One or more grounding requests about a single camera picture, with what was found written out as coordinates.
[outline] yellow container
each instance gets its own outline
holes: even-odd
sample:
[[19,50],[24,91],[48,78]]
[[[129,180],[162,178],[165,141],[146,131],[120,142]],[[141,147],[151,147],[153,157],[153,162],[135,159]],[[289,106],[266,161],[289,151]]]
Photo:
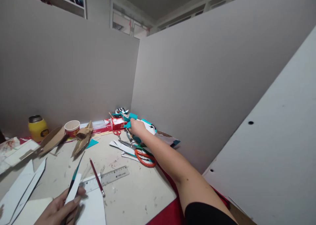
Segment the yellow container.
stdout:
[[46,122],[40,115],[29,117],[29,131],[35,142],[41,142],[49,133]]

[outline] red cup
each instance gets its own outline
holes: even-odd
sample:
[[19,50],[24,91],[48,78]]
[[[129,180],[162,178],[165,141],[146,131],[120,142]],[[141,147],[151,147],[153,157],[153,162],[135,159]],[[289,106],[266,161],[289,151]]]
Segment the red cup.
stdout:
[[65,124],[66,134],[69,135],[70,138],[75,138],[76,134],[79,131],[80,122],[79,121],[69,121]]

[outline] ruler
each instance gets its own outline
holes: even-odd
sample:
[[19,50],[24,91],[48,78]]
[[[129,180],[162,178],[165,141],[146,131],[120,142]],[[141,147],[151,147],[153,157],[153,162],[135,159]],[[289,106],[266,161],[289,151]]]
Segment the ruler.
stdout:
[[[106,186],[107,184],[110,184],[111,182],[116,181],[127,175],[129,175],[127,166],[123,166],[108,173],[101,174],[99,178],[101,177],[100,182],[102,186]],[[87,192],[99,189],[99,185],[95,177],[91,178],[88,181],[81,182],[80,186],[83,187]]]

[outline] red scissors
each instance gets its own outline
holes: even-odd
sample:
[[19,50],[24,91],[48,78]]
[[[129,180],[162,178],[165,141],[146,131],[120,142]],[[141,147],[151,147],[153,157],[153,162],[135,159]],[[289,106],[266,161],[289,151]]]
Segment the red scissors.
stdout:
[[[148,155],[148,154],[144,154],[144,153],[138,151],[138,150],[141,150],[141,151],[143,150],[143,151],[147,152],[147,151],[144,150],[142,147],[135,146],[135,145],[133,145],[133,144],[127,143],[127,142],[122,141],[122,140],[119,140],[119,142],[121,142],[122,144],[126,145],[127,147],[132,148],[132,149],[134,150],[134,152],[135,152],[135,156],[137,157],[138,161],[139,161],[141,164],[143,164],[145,167],[155,167],[155,166],[157,165],[157,161],[156,161],[156,159],[155,159],[153,156]],[[145,162],[140,158],[139,155],[140,155],[140,156],[143,156],[143,157],[145,157],[145,158],[150,159],[150,160],[152,161],[152,163],[145,163]]]
[[121,131],[120,130],[113,131],[113,134],[117,135],[118,138],[121,140],[121,137],[120,137]]

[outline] hand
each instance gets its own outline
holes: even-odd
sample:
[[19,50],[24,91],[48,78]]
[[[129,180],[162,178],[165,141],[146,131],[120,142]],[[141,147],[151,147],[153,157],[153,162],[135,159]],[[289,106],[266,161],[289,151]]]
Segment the hand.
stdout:
[[145,127],[145,124],[142,121],[131,119],[131,130],[130,132],[133,135],[136,135],[138,137],[141,137],[144,133],[146,133],[148,130]]
[[77,191],[78,196],[74,200],[65,204],[68,190],[69,188],[49,203],[34,225],[60,225],[66,217],[66,224],[74,224],[74,218],[78,212],[81,195],[84,195],[86,190],[79,187]]

